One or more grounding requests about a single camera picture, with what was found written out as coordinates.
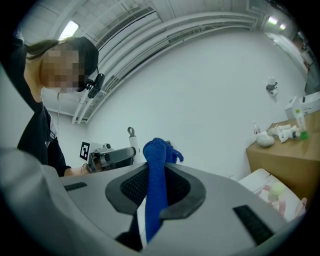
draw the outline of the black shirt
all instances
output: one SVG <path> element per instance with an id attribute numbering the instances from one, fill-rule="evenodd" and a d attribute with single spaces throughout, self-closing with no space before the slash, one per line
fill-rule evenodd
<path id="1" fill-rule="evenodd" d="M 42 102 L 38 103 L 34 100 L 24 78 L 26 56 L 27 51 L 23 41 L 13 38 L 10 55 L 2 62 L 12 84 L 34 111 L 17 148 L 35 156 L 43 165 L 54 167 L 61 177 L 65 170 L 71 167 L 66 165 L 51 115 Z"/>

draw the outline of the green object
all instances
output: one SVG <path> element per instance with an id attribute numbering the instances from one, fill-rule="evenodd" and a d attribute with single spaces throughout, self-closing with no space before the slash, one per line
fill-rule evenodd
<path id="1" fill-rule="evenodd" d="M 308 132 L 307 131 L 302 131 L 300 134 L 301 140 L 306 140 L 308 139 Z"/>

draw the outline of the blue cloth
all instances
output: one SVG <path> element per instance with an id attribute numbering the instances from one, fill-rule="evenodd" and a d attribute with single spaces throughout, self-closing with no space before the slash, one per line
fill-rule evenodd
<path id="1" fill-rule="evenodd" d="M 145 205 L 145 233 L 149 243 L 161 226 L 161 210 L 168 207 L 165 162 L 175 164 L 177 158 L 182 162 L 184 157 L 161 138 L 148 142 L 142 152 L 149 165 Z"/>

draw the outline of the person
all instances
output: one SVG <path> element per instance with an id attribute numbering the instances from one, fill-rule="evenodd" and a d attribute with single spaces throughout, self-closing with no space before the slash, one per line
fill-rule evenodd
<path id="1" fill-rule="evenodd" d="M 87 164 L 78 168 L 66 165 L 53 119 L 42 102 L 41 93 L 43 88 L 83 91 L 86 80 L 98 65 L 97 48 L 86 37 L 48 39 L 25 45 L 17 35 L 12 38 L 10 53 L 2 65 L 16 90 L 34 111 L 17 148 L 30 153 L 43 165 L 54 167 L 60 177 L 89 173 Z"/>

